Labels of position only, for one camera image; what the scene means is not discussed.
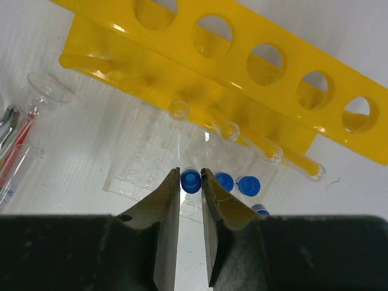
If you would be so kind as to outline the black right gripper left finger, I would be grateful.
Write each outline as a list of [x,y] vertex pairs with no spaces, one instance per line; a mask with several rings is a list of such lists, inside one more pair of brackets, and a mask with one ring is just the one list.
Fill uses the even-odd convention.
[[173,290],[179,169],[119,215],[4,215],[2,290]]

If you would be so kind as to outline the clear plastic tube rack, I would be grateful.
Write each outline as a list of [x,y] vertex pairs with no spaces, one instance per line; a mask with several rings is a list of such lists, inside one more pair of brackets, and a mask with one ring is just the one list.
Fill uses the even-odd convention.
[[140,201],[162,183],[169,171],[180,169],[180,214],[202,221],[201,169],[215,175],[221,187],[262,215],[263,200],[278,169],[259,154],[227,142],[188,121],[143,102],[122,117],[113,162],[103,189]]

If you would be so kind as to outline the blue capped test tube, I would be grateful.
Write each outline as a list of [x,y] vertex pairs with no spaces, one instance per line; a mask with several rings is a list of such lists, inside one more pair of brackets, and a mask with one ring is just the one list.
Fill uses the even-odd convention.
[[181,187],[188,194],[197,193],[201,186],[201,175],[197,169],[188,167],[183,170],[180,176]]

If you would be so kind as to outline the yellow test tube rack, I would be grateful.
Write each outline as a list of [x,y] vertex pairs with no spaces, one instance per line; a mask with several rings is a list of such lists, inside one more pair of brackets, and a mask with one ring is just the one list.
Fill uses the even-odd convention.
[[235,1],[59,1],[74,13],[60,64],[211,127],[306,153],[316,134],[387,165],[387,89]]

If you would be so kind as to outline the clear test tube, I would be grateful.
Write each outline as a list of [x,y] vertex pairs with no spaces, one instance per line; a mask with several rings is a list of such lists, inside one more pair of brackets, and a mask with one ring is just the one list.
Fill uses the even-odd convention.
[[285,149],[283,160],[289,167],[304,175],[309,181],[319,182],[326,177],[325,168],[306,155]]

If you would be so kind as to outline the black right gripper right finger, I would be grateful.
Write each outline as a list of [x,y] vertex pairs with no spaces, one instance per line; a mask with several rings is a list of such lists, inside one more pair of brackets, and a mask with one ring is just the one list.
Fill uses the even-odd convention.
[[202,169],[213,290],[386,290],[387,222],[369,215],[260,215]]

